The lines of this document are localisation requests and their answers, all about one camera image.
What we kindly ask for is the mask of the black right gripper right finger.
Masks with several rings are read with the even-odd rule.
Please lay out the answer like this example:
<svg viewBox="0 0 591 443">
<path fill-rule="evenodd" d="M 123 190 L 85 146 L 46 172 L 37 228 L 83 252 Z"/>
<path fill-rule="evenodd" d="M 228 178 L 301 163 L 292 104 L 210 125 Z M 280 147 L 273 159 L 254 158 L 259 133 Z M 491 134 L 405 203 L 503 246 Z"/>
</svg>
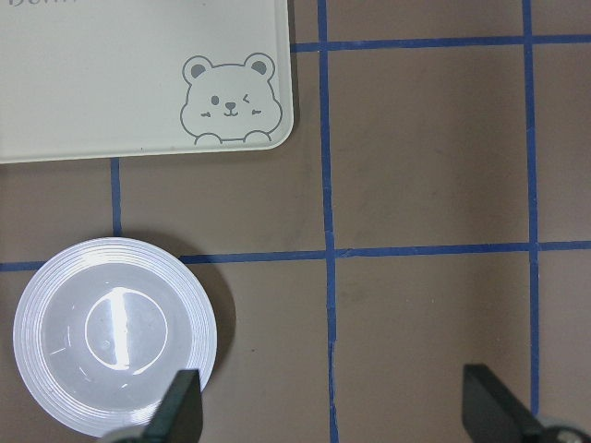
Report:
<svg viewBox="0 0 591 443">
<path fill-rule="evenodd" d="M 472 442 L 538 442 L 544 427 L 482 364 L 465 365 L 462 424 Z"/>
</svg>

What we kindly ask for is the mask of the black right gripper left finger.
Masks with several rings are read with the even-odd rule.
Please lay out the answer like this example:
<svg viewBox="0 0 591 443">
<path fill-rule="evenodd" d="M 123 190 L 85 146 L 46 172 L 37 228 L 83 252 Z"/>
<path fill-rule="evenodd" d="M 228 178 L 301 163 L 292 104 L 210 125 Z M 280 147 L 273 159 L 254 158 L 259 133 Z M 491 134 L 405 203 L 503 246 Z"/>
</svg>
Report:
<svg viewBox="0 0 591 443">
<path fill-rule="evenodd" d="M 179 370 L 149 424 L 145 442 L 199 442 L 203 408 L 198 369 Z"/>
</svg>

